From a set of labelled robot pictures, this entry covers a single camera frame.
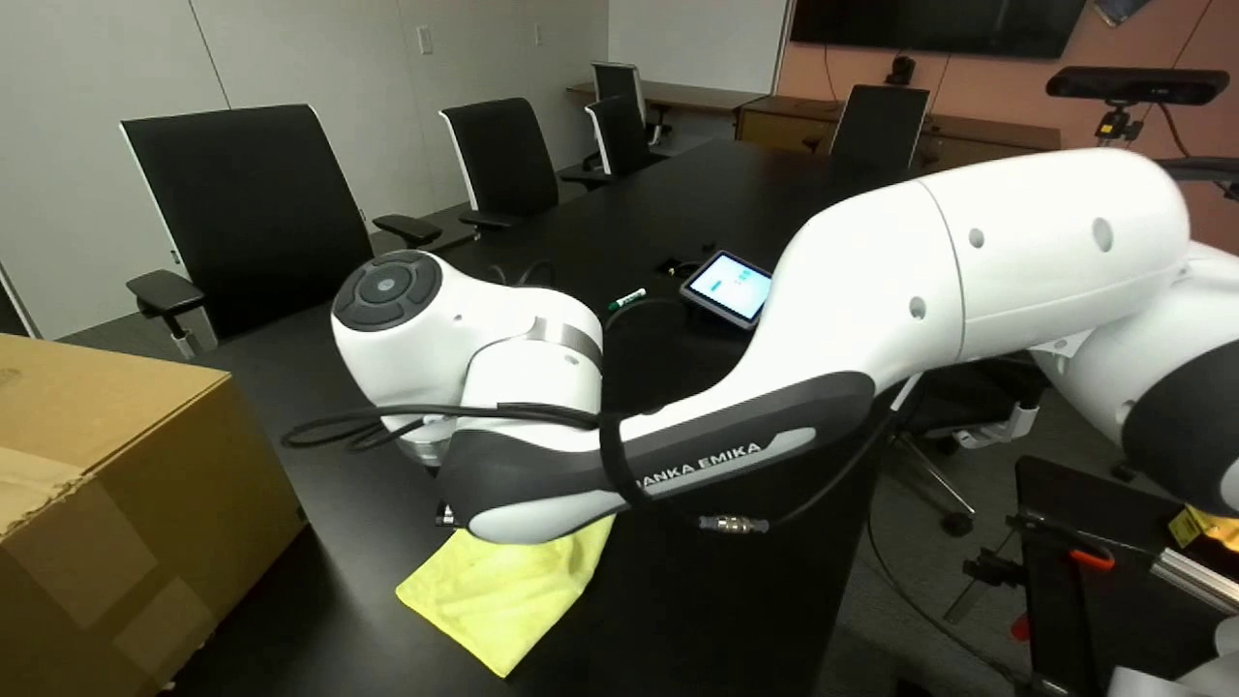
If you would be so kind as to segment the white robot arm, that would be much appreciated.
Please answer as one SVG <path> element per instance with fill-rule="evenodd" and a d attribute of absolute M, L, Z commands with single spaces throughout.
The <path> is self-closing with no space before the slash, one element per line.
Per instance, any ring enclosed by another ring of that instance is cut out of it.
<path fill-rule="evenodd" d="M 355 267 L 333 346 L 456 522 L 541 543 L 858 430 L 875 395 L 987 356 L 1040 374 L 1186 505 L 1239 507 L 1234 258 L 1190 238 L 1165 165 L 1123 146 L 1012 154 L 812 212 L 711 387 L 625 423 L 574 296 L 435 250 Z"/>

